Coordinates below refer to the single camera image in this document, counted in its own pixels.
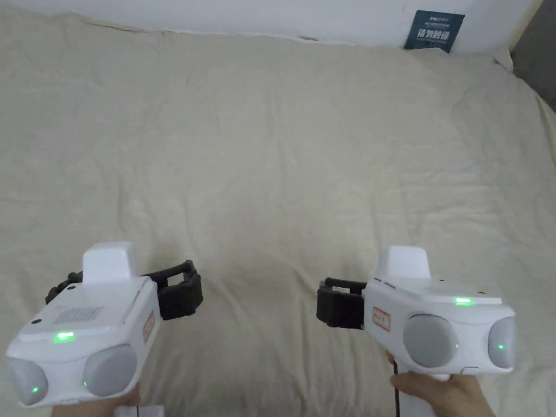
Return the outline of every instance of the gun-shaped controller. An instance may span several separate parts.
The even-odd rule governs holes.
[[[432,279],[419,247],[383,251],[367,283],[327,278],[317,291],[316,316],[331,327],[367,331],[393,354],[401,373],[447,380],[513,370],[515,312],[494,294]],[[429,404],[397,391],[396,411],[434,417]]]
[[[183,280],[168,285],[168,278]],[[141,275],[131,243],[96,245],[46,297],[6,355],[19,402],[38,407],[122,396],[137,384],[162,320],[203,301],[193,262]],[[163,408],[119,408],[116,416],[163,417]]]

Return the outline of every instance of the sticker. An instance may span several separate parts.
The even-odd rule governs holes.
[[[143,326],[143,340],[147,343],[148,337],[151,335],[152,329],[155,328],[155,312],[151,311],[151,315],[148,317],[147,322]]]
[[[390,331],[390,315],[376,307],[373,307],[373,323],[386,331]]]
[[[449,53],[464,14],[417,10],[404,49],[440,48]]]

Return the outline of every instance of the beige bedsheet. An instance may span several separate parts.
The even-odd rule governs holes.
[[[315,318],[327,276],[380,248],[497,286],[518,365],[500,417],[556,414],[556,116],[487,56],[132,33],[0,9],[0,348],[130,240],[145,272],[194,260],[205,302],[163,325],[145,404],[182,416],[393,416],[362,331]],[[0,369],[2,416],[16,405]]]

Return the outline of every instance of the red label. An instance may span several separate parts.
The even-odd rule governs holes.
[[[147,343],[148,337],[151,335],[152,329],[155,328],[155,312],[151,311],[151,315],[148,317],[147,322],[143,326],[143,340]]]
[[[390,315],[386,311],[373,307],[373,323],[390,331]]]

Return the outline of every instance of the speaker grille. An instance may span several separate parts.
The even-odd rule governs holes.
[[[53,324],[71,324],[93,321],[104,307],[77,307],[63,311]]]

